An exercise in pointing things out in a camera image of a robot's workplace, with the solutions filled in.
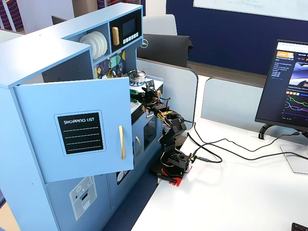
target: keyboard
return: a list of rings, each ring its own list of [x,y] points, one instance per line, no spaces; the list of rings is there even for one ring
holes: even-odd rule
[[[292,224],[292,231],[308,231],[308,228],[307,228],[307,227],[304,227],[304,226],[302,226],[302,225],[293,223],[293,224]]]

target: blue carpet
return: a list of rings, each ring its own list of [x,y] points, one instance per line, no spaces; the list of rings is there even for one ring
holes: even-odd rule
[[[157,177],[146,170],[103,231],[130,231],[156,189]]]
[[[0,208],[5,204],[5,198],[1,192],[1,189],[0,189]]]

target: open cabinet door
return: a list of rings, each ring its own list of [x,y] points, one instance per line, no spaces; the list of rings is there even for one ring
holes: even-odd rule
[[[133,169],[127,77],[14,90],[45,182]]]

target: small pot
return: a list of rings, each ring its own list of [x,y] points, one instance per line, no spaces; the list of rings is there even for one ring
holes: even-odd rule
[[[128,72],[129,80],[131,83],[143,83],[145,82],[145,77],[147,75],[147,70],[132,70]]]

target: dell logo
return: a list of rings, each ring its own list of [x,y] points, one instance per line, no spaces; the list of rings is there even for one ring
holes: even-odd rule
[[[148,40],[143,39],[143,41],[142,41],[142,45],[141,45],[140,47],[141,47],[141,48],[147,48],[147,47],[148,47],[148,45],[149,45]]]

